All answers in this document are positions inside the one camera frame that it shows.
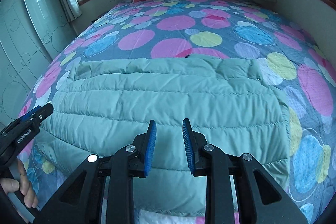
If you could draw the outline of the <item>person's left hand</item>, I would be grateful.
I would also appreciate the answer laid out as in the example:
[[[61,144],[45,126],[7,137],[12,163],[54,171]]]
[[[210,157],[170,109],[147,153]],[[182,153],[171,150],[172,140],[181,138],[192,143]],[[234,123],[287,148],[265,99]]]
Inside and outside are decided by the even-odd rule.
[[[19,191],[24,196],[24,203],[26,208],[36,209],[38,205],[38,197],[33,189],[33,185],[31,184],[25,167],[21,160],[16,159],[15,164],[13,163],[13,167],[15,166],[16,173],[19,174],[19,179],[13,179],[8,177],[1,178],[1,188],[3,189],[5,195],[8,196],[9,193],[15,193]],[[25,223],[32,223],[30,220],[31,217],[28,217],[28,214],[24,212],[22,214],[22,210],[18,210],[15,208],[17,213],[16,215],[20,215],[21,218],[25,221]],[[14,223],[13,218],[9,218],[7,216],[8,207],[3,207],[1,205],[1,223]]]

